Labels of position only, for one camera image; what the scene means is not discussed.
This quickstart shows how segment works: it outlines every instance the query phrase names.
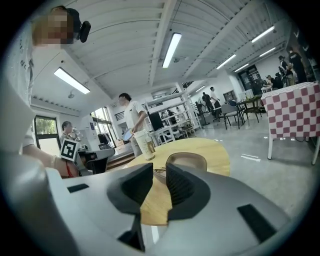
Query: checkered tablecloth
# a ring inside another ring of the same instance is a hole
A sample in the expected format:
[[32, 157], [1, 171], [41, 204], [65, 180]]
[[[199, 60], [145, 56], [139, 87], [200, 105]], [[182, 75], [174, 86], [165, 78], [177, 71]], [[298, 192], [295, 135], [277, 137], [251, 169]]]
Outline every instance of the checkered tablecloth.
[[272, 138], [320, 136], [319, 83], [303, 82], [270, 91], [261, 100]]

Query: floor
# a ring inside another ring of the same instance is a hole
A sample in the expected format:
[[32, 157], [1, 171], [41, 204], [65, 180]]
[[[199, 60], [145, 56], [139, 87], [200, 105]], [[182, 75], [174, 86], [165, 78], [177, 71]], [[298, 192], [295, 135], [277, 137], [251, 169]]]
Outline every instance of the floor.
[[[259, 123], [251, 114], [240, 130], [230, 118], [231, 127], [227, 125], [226, 130], [223, 119], [213, 122], [213, 117], [206, 114], [205, 119], [210, 124], [195, 134], [221, 143], [229, 154], [230, 176], [244, 182], [294, 218], [305, 206], [320, 178], [320, 159], [311, 165], [314, 152], [311, 143], [286, 138], [274, 140], [272, 160], [268, 160], [268, 119], [265, 113], [258, 118]], [[146, 250], [167, 229], [141, 226]]]

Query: white ceiling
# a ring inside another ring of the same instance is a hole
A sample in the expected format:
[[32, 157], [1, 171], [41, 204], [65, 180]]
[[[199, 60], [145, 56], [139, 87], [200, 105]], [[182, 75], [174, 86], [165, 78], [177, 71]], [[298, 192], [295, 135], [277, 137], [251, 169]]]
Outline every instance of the white ceiling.
[[[87, 42], [77, 41], [66, 49], [86, 73], [74, 70], [73, 76], [99, 89], [69, 101], [76, 110], [97, 95], [110, 99], [123, 92], [139, 94], [174, 82], [215, 77], [216, 67], [232, 54], [236, 57], [225, 66], [230, 71], [254, 63], [274, 46], [283, 49], [291, 27], [287, 15], [268, 0], [73, 0], [62, 4], [76, 9], [82, 22], [91, 23]], [[251, 43], [272, 25], [276, 33]], [[173, 33], [182, 34], [173, 57], [179, 61], [164, 69]], [[46, 69], [56, 70], [59, 61], [58, 56]], [[47, 75], [38, 79], [45, 80]], [[35, 92], [44, 94], [38, 87]]]

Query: headphones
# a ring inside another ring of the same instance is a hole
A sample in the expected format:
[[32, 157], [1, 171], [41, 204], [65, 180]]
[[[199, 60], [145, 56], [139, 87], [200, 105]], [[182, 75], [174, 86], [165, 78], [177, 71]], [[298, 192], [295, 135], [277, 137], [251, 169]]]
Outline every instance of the headphones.
[[82, 26], [80, 28], [80, 32], [79, 32], [79, 37], [78, 39], [80, 39], [81, 43], [85, 43], [88, 39], [88, 35], [91, 29], [91, 24], [89, 21], [84, 21], [82, 23]]

